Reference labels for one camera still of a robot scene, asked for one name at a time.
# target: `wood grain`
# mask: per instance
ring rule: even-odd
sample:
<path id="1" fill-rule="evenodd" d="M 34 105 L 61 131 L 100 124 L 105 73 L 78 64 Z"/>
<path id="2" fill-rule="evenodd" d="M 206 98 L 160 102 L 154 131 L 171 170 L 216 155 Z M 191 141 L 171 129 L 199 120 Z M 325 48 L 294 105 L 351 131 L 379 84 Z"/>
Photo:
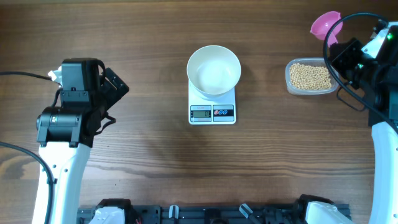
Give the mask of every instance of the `wood grain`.
<path id="1" fill-rule="evenodd" d="M 68 57 L 100 58 L 129 86 L 110 110 L 118 122 L 95 140 L 80 204 L 123 197 L 134 204 L 237 205 L 293 202 L 314 194 L 351 205 L 367 223 L 374 151 L 367 113 L 334 94 L 294 96 L 284 69 L 321 57 L 310 33 L 324 12 L 394 18 L 398 2 L 149 1 L 0 6 L 0 70 L 45 75 Z M 368 41 L 375 21 L 344 24 L 340 41 Z M 231 49 L 242 64 L 237 123 L 190 126 L 189 56 L 205 45 Z M 0 140 L 37 152 L 35 120 L 57 86 L 0 78 Z M 0 223 L 29 223 L 39 165 L 0 150 Z"/>

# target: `digital scale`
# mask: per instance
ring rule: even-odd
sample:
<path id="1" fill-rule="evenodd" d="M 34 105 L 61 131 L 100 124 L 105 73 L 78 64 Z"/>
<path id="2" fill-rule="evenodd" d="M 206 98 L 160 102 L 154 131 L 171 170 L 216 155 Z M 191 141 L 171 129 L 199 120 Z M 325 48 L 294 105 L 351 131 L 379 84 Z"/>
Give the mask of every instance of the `digital scale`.
<path id="1" fill-rule="evenodd" d="M 188 82 L 188 120 L 192 125 L 234 124 L 235 88 L 221 96 L 208 98 Z"/>

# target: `green led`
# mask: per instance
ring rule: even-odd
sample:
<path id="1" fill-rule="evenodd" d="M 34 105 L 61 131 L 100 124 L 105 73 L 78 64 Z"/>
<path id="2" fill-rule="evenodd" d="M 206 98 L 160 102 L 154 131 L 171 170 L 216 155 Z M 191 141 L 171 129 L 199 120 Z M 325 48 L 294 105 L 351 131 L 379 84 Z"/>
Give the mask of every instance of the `green led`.
<path id="1" fill-rule="evenodd" d="M 388 40 L 391 40 L 392 38 L 393 38 L 392 34 L 389 33 L 389 34 L 387 35 L 387 39 L 388 39 Z"/>

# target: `clear plastic container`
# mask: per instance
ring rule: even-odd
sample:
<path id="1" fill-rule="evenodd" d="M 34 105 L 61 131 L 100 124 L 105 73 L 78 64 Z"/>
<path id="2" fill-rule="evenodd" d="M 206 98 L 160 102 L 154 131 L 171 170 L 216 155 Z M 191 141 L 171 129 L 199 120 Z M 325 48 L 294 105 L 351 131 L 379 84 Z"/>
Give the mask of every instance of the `clear plastic container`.
<path id="1" fill-rule="evenodd" d="M 325 90 L 301 90 L 293 86 L 292 82 L 290 81 L 290 67 L 295 64 L 295 63 L 300 63 L 302 65 L 311 65 L 311 66 L 321 66 L 321 67 L 326 67 L 325 61 L 323 58 L 298 58 L 294 59 L 291 62 L 289 62 L 286 66 L 285 69 L 285 76 L 286 76 L 286 85 L 287 85 L 287 91 L 289 93 L 294 94 L 294 95 L 319 95 L 319 94 L 327 94 L 331 93 L 337 90 L 338 88 L 338 83 L 336 80 L 330 75 L 330 83 L 331 83 L 331 88 L 325 89 Z"/>

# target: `scale control panel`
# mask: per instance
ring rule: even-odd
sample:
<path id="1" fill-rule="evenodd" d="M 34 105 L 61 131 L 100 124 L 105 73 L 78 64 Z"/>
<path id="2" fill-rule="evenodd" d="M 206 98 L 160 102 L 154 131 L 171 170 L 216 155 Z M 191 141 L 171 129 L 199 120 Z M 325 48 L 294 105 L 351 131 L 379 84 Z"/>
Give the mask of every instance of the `scale control panel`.
<path id="1" fill-rule="evenodd" d="M 191 123 L 234 124 L 234 105 L 192 105 Z"/>

